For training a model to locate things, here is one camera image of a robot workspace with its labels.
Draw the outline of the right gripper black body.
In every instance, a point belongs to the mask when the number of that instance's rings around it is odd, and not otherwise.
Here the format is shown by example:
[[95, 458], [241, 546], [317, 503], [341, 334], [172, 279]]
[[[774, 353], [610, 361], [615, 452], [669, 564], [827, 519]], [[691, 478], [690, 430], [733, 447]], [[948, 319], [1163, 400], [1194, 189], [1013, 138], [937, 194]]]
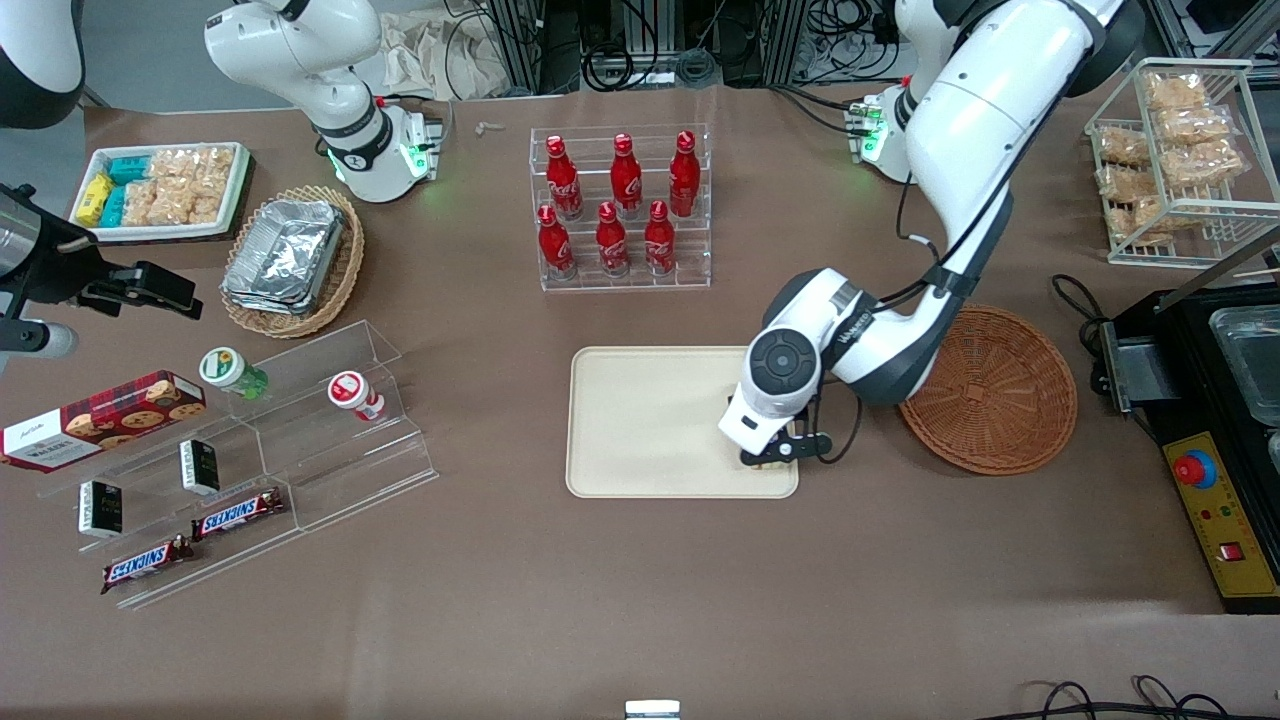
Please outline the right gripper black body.
[[3, 268], [3, 318], [19, 318], [28, 302], [76, 304], [90, 284], [111, 273], [113, 264], [87, 236], [40, 241], [27, 259]]

